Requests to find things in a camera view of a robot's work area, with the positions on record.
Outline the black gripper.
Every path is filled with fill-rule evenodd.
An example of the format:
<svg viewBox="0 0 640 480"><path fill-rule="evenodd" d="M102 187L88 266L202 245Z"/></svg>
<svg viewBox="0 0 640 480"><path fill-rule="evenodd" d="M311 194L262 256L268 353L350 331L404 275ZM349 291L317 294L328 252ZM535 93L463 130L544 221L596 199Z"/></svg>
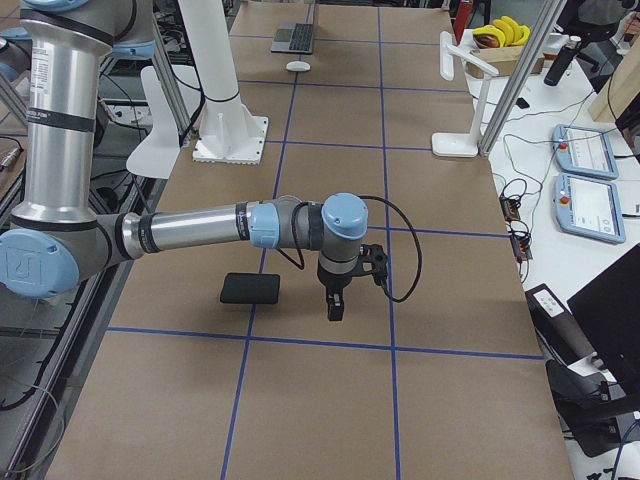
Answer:
<svg viewBox="0 0 640 480"><path fill-rule="evenodd" d="M343 319L343 291L350 283L350 276L331 272L318 272L317 277L325 288L327 318L329 321Z"/></svg>

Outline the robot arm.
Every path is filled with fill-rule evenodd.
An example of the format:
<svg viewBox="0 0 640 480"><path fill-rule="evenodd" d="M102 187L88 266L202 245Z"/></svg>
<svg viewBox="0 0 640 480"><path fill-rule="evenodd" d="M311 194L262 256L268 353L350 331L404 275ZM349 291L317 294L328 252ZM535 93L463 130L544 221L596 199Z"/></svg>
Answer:
<svg viewBox="0 0 640 480"><path fill-rule="evenodd" d="M49 298L127 260L171 249L248 241L318 253L328 317L341 319L343 291L373 248L363 243L363 200L338 193L321 203L280 198L181 213L98 215L88 204L99 66L106 55L151 57L148 1L25 1L32 41L23 201L1 237L1 280Z"/></svg>

